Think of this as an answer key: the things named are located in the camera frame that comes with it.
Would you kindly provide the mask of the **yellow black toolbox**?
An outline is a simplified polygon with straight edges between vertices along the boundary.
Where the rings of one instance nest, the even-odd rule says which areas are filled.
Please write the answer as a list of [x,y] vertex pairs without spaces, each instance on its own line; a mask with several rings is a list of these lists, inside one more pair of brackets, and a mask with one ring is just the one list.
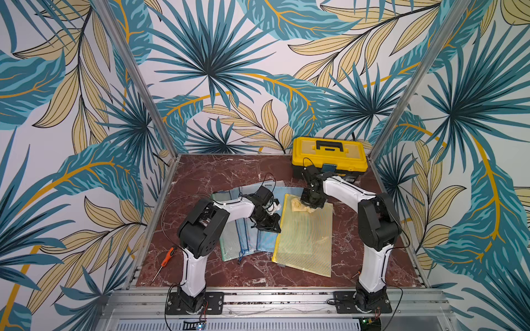
[[304,167],[314,165],[320,172],[333,171],[347,181],[355,181],[369,167],[360,142],[316,137],[294,139],[291,163],[295,179],[303,179]]

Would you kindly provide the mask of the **yellow mesh document bag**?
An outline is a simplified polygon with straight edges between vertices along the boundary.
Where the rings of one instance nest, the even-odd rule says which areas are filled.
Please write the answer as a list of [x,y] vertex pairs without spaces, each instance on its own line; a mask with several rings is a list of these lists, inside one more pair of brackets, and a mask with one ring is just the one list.
[[284,197],[280,219],[281,233],[277,236],[272,262],[317,274],[331,276],[333,205],[325,203],[313,213],[293,212],[291,200]]

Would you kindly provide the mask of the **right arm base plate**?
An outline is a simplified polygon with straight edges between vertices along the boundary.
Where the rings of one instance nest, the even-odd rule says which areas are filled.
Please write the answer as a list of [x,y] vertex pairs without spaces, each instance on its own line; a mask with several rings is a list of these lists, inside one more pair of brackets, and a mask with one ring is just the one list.
[[338,314],[387,314],[392,313],[387,293],[378,292],[336,291],[332,301]]

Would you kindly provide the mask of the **orange screwdriver left side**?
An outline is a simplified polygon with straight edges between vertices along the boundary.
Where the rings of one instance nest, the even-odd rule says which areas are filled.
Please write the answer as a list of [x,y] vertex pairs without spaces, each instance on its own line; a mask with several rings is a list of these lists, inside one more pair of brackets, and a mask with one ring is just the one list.
[[168,250],[168,252],[165,255],[165,258],[161,262],[160,267],[159,267],[157,273],[155,274],[155,276],[153,277],[151,282],[154,282],[156,280],[156,278],[160,274],[161,270],[167,266],[168,262],[172,259],[172,257],[174,256],[175,252],[176,252],[175,246],[173,246],[172,248],[170,248]]

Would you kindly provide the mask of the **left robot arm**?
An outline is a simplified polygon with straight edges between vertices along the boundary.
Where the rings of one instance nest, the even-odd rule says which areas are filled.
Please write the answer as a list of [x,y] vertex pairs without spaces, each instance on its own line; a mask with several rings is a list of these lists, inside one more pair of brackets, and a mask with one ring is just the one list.
[[208,256],[219,243],[228,223],[251,219],[260,230],[280,233],[281,209],[280,202],[274,197],[264,203],[251,195],[220,203],[207,197],[200,199],[178,230],[184,257],[179,284],[183,296],[191,299],[204,296]]

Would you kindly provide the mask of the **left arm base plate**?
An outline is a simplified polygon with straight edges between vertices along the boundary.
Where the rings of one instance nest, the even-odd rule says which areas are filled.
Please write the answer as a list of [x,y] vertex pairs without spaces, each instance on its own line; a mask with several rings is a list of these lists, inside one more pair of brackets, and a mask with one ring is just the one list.
[[185,292],[171,292],[165,305],[165,314],[169,316],[183,316],[188,314],[206,313],[221,315],[224,307],[223,292],[201,292],[196,297],[190,297]]

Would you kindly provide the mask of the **light blue mesh document bag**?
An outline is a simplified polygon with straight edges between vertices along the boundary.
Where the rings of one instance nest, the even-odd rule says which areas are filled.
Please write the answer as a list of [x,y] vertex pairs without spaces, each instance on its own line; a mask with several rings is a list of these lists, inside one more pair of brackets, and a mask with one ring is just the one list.
[[[249,186],[234,188],[230,191],[230,197],[232,199],[239,199],[242,195],[255,193],[258,187],[259,184],[256,183]],[[258,230],[253,228],[254,223],[249,218],[244,218],[236,220],[235,224],[240,243],[239,258],[257,252]]]

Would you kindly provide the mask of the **white blue-edged mesh document bag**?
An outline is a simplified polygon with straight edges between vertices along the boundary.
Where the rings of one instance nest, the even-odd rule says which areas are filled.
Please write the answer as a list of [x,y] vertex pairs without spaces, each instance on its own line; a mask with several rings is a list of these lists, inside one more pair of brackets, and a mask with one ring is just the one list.
[[236,221],[242,255],[274,251],[277,236],[281,233],[280,219],[285,194],[282,184],[277,189],[276,181],[270,180],[238,190],[243,197],[258,205],[258,210],[253,212],[255,218]]

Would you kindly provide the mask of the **cream wiping cloth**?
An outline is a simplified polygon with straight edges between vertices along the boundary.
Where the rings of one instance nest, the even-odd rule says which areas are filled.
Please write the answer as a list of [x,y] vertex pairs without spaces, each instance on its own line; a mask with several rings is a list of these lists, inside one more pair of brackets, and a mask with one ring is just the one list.
[[315,208],[304,205],[299,197],[292,198],[291,210],[293,212],[307,212],[307,213],[313,213],[316,211]]

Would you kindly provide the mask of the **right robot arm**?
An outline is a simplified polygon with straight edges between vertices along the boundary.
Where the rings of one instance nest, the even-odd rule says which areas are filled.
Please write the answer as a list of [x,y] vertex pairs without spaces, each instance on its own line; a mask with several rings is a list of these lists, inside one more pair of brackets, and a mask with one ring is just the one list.
[[363,265],[356,285],[356,300],[368,305],[386,294],[385,275],[391,251],[402,229],[388,194],[375,194],[335,176],[331,172],[302,172],[306,182],[301,202],[323,208],[334,198],[357,213],[358,235],[364,245]]

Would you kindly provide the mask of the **aluminium front rail frame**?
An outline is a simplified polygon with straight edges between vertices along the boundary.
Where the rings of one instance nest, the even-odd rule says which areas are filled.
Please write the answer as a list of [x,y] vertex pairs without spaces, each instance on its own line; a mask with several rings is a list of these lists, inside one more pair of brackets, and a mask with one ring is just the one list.
[[444,292],[391,288],[389,313],[338,308],[335,288],[209,288],[205,313],[175,315],[167,288],[112,295],[96,330],[458,330]]

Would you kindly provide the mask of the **green-edged mesh document bag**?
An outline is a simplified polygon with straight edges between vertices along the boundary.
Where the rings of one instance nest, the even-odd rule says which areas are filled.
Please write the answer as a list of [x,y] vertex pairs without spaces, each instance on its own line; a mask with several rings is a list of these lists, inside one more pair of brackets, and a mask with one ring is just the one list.
[[230,221],[224,227],[219,239],[219,246],[222,255],[222,261],[227,262],[239,258],[240,243],[237,234],[235,221]]

